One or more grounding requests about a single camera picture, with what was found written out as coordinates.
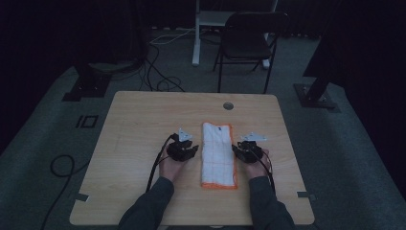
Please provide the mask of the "black folding chair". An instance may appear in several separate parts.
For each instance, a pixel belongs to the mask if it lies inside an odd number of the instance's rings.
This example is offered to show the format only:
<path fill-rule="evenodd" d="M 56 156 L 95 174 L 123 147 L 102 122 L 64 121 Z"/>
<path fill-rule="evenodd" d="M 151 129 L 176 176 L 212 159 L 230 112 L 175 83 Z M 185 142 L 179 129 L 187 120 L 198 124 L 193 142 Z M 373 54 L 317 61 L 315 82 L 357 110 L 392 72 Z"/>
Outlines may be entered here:
<path fill-rule="evenodd" d="M 219 67 L 217 92 L 221 91 L 224 65 L 254 64 L 255 71 L 264 60 L 269 67 L 263 88 L 267 92 L 279 37 L 289 25 L 285 12 L 235 12 L 226 21 L 213 70 Z"/>

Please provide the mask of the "white towel with orange edge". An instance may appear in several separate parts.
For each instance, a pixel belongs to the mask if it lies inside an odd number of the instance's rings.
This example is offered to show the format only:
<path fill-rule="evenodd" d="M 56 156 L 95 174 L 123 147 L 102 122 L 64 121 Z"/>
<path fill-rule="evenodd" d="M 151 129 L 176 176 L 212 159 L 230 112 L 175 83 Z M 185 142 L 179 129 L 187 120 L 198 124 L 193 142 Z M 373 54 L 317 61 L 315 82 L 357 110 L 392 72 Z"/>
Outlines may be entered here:
<path fill-rule="evenodd" d="M 232 127 L 204 123 L 201 186 L 207 189 L 237 188 L 237 166 L 232 150 Z"/>

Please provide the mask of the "black stand with base plate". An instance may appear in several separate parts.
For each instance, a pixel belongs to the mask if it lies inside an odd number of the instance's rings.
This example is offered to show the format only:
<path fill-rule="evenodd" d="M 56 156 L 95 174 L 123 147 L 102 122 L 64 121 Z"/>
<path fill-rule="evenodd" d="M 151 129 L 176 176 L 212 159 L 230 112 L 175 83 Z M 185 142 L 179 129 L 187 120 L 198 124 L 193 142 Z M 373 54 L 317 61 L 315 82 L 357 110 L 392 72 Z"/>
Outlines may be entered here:
<path fill-rule="evenodd" d="M 340 70 L 340 64 L 334 54 L 331 25 L 334 23 L 336 13 L 339 11 L 342 0 L 336 0 L 333 11 L 327 20 L 320 43 L 318 44 L 310 62 L 304 70 L 305 77 L 314 77 L 311 85 L 294 84 L 295 91 L 302 107 L 325 108 L 334 110 L 334 103 L 327 93 L 327 86 L 334 81 Z"/>
<path fill-rule="evenodd" d="M 112 76 L 92 68 L 87 63 L 75 64 L 74 67 L 78 73 L 78 79 L 62 100 L 79 102 L 82 98 L 103 98 Z"/>

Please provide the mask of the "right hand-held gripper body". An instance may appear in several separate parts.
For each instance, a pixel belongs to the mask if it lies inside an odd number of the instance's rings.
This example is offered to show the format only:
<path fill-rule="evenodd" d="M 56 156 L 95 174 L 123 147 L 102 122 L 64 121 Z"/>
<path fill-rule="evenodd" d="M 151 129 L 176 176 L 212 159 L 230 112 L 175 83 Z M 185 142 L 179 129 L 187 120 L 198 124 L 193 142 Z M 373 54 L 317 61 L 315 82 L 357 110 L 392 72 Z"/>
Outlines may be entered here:
<path fill-rule="evenodd" d="M 237 143 L 237 146 L 243 151 L 241 156 L 237 156 L 239 160 L 244 163 L 255 163 L 260 161 L 263 156 L 263 149 L 257 144 L 257 141 L 265 141 L 264 136 L 260 136 L 254 132 L 241 137 L 241 141 Z M 255 141 L 255 146 L 251 149 L 243 149 L 240 147 L 240 143 L 243 141 Z"/>

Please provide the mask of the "person's left hand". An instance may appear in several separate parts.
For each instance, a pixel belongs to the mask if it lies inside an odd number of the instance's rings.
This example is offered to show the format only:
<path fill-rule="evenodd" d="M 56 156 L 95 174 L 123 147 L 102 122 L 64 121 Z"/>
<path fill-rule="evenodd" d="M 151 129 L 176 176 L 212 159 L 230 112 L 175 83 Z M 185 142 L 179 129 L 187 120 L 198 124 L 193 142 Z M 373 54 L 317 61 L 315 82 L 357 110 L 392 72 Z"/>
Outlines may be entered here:
<path fill-rule="evenodd" d="M 159 162 L 159 175 L 174 182 L 185 165 L 185 162 L 175 161 L 164 153 Z"/>

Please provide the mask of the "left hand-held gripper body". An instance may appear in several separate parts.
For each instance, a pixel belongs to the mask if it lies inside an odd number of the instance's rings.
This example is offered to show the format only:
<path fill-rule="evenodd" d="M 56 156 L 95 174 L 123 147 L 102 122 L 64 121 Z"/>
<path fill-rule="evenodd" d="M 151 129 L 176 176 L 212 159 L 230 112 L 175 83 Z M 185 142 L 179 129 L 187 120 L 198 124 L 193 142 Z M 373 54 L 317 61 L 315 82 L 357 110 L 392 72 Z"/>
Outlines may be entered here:
<path fill-rule="evenodd" d="M 179 128 L 178 132 L 172 134 L 170 136 L 170 138 L 173 140 L 173 142 L 170 143 L 167 148 L 167 153 L 170 158 L 172 158 L 175 161 L 185 162 L 194 157 L 194 155 L 192 155 L 192 152 L 191 152 L 192 148 L 188 148 L 188 149 L 184 148 L 185 141 L 188 141 L 188 140 L 192 141 L 191 134 L 189 134 L 184 129 Z"/>

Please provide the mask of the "person's right hand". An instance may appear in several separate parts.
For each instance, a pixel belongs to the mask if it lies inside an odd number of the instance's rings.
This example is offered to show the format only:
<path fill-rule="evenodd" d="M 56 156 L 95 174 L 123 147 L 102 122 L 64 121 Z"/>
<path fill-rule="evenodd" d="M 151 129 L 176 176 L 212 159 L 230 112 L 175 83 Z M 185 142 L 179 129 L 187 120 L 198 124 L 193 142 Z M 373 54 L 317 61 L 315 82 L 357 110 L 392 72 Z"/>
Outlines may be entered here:
<path fill-rule="evenodd" d="M 255 163 L 244 164 L 244 170 L 248 179 L 253 179 L 260 176 L 267 176 L 270 173 L 271 162 L 269 160 L 269 150 L 264 149 L 263 156 L 260 161 Z"/>

